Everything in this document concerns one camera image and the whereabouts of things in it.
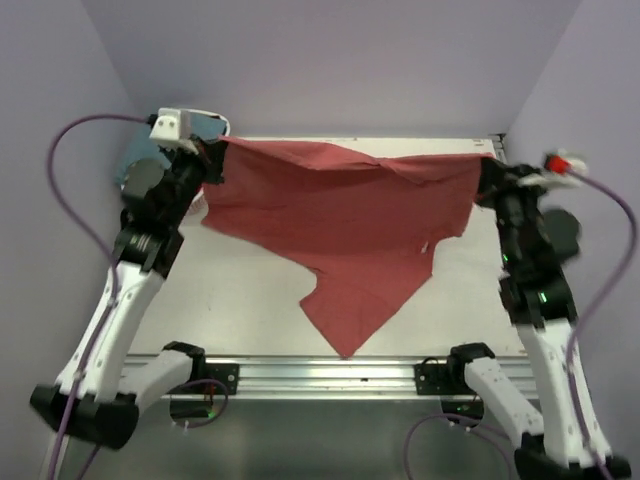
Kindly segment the salmon pink t shirt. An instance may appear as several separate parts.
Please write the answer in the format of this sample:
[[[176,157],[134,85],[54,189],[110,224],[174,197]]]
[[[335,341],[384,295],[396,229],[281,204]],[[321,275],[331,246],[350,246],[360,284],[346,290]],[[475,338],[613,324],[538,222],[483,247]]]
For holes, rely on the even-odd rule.
[[[431,277],[439,242],[462,235],[478,154],[376,158],[338,145],[227,137],[204,223],[316,277],[301,308],[353,355]]]

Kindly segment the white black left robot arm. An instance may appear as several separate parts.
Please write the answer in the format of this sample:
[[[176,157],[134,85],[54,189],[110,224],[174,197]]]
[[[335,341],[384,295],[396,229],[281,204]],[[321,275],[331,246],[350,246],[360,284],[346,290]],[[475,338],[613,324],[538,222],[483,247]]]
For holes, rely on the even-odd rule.
[[[222,140],[192,136],[164,150],[170,165],[141,159],[121,190],[124,209],[111,271],[78,350],[51,385],[39,384],[31,407],[56,432],[111,450],[132,437],[143,412],[165,394],[208,383],[205,352],[172,341],[137,373],[123,367],[142,317],[167,279],[184,238],[179,226],[205,184],[223,183]]]

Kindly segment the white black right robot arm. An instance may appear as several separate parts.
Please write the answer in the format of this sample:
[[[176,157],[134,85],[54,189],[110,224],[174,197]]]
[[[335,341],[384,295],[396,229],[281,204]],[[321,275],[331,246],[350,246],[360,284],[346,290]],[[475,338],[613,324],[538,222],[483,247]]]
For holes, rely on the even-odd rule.
[[[529,358],[539,404],[529,402],[483,343],[452,348],[445,379],[454,391],[472,390],[495,416],[522,479],[632,476],[599,427],[580,360],[577,335],[586,322],[563,270],[580,252],[580,224],[563,209],[539,209],[549,190],[577,187],[584,178],[583,162],[558,154],[541,168],[481,161],[476,203],[495,213],[500,299]]]

